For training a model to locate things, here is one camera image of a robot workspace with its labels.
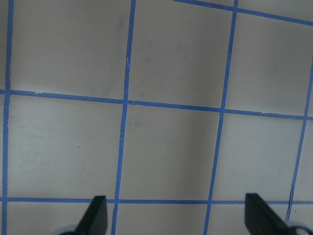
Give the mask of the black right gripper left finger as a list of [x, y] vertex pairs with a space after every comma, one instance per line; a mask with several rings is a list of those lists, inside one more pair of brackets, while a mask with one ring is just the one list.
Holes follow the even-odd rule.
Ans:
[[105, 235], [108, 229], [106, 196], [95, 196], [77, 226], [78, 235]]

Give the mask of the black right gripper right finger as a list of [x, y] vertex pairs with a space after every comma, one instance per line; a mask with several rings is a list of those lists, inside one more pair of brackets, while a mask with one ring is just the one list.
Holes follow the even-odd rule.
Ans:
[[245, 226], [251, 235], [287, 235], [289, 230], [257, 193], [245, 196]]

